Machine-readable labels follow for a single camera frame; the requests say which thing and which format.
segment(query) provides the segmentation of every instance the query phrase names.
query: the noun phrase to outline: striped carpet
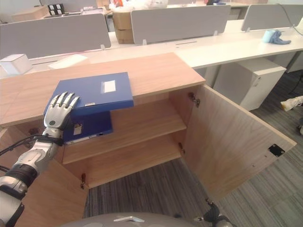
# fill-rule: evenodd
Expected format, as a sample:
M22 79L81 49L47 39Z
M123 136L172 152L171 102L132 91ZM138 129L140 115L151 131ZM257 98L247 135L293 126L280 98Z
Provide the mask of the striped carpet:
M297 94L288 94L300 73L284 74L262 106L252 111L298 145L219 201L221 212L238 227L303 227L303 136L296 129L303 107L284 112L279 104L303 94L303 84ZM205 198L202 185L176 159L91 189L84 217L133 211L192 220L207 211Z

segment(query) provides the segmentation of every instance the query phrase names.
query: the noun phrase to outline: cabinet shelf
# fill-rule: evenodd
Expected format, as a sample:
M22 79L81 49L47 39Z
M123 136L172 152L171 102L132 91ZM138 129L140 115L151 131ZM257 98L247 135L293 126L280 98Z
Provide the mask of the cabinet shelf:
M112 111L111 117L113 133L65 146L63 164L186 129L169 100Z
M78 178L85 173L92 188L179 157L177 143L164 135L64 166Z

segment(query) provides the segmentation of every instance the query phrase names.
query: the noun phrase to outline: blue binder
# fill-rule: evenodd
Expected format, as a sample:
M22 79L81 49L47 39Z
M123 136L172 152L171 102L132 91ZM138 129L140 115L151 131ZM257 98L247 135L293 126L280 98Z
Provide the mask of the blue binder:
M127 72L61 80L50 98L63 92L74 92L80 99L71 112L73 125L63 132L66 144L111 133L111 110L134 106Z
M74 92L76 96L80 96L71 112L72 117L134 106L127 72L61 80L47 107L53 97L65 91Z

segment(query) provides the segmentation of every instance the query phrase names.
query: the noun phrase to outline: gray partition panel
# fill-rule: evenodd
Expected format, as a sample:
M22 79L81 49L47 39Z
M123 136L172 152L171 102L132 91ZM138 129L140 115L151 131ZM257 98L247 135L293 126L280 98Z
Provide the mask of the gray partition panel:
M63 4L65 12L78 12L83 7L97 8L96 0L41 0L42 5Z
M25 53L28 58L111 46L103 14L55 17L0 25L0 59Z
M230 6L201 6L131 12L134 43L142 44L224 32Z
M303 16L303 5L282 5L290 21L297 26ZM290 27L287 16L281 5L250 5L244 18L241 30Z

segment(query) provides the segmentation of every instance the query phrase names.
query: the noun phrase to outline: open cabinet door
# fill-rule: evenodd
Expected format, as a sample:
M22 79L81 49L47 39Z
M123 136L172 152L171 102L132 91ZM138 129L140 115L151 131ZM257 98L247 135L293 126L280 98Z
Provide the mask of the open cabinet door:
M0 131L0 150L25 138L17 127ZM0 165L11 167L28 149L20 146L0 157ZM88 188L56 160L52 160L29 187L22 203L25 210L16 227L55 227L82 218Z
M296 143L208 86L196 94L183 158L213 200L219 200L273 163L268 148Z

